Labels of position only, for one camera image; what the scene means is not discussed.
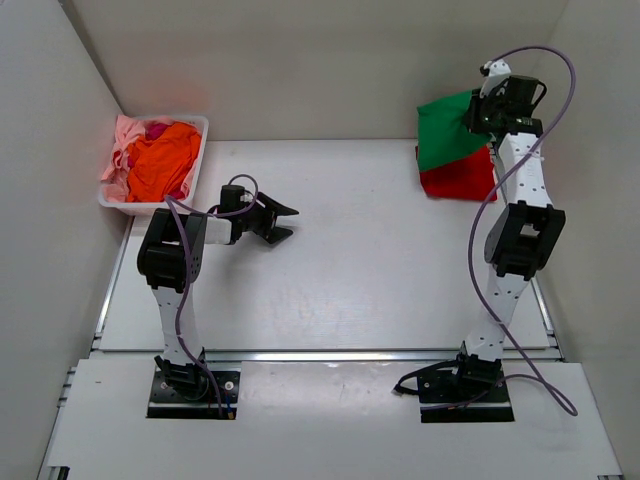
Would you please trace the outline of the green t shirt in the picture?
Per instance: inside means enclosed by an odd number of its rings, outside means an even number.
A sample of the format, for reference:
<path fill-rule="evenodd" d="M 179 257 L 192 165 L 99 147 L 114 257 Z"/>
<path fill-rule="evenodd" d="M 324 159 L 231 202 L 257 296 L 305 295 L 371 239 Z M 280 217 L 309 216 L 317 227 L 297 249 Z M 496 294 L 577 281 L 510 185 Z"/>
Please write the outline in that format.
<path fill-rule="evenodd" d="M 465 126 L 471 97 L 471 91 L 461 92 L 417 108 L 417 163 L 421 173 L 466 158 L 492 139 Z"/>

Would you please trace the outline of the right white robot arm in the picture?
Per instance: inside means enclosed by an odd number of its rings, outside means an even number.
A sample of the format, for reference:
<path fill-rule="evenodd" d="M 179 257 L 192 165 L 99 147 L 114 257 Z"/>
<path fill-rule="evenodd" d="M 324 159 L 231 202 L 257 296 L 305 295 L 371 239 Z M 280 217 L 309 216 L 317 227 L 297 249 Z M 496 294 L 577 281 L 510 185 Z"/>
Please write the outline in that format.
<path fill-rule="evenodd" d="M 547 193 L 541 155 L 544 131 L 533 113 L 546 85 L 532 77 L 498 74 L 481 88 L 442 98 L 418 110 L 417 161 L 422 173 L 471 159 L 488 144 L 507 166 L 485 194 L 490 202 L 506 190 L 506 206 L 490 230 L 484 258 L 488 290 L 479 296 L 485 313 L 469 334 L 448 376 L 460 400 L 481 398 L 500 383 L 504 340 L 521 293 L 545 267 L 564 228 L 564 211 Z"/>

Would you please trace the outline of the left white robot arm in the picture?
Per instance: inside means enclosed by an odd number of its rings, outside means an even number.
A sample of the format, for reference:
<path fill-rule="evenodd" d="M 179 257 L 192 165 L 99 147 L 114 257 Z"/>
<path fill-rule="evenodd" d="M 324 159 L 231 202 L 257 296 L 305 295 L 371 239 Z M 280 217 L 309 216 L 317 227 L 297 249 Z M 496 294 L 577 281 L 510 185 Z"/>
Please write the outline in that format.
<path fill-rule="evenodd" d="M 205 212 L 171 196 L 166 203 L 153 213 L 137 256 L 138 272 L 160 313 L 164 347 L 155 362 L 167 386 L 185 400 L 212 395 L 221 401 L 220 385 L 206 366 L 191 293 L 204 247 L 231 246 L 247 232 L 275 245 L 293 235 L 277 224 L 278 219 L 299 211 L 234 182 L 221 187 L 218 203 Z"/>

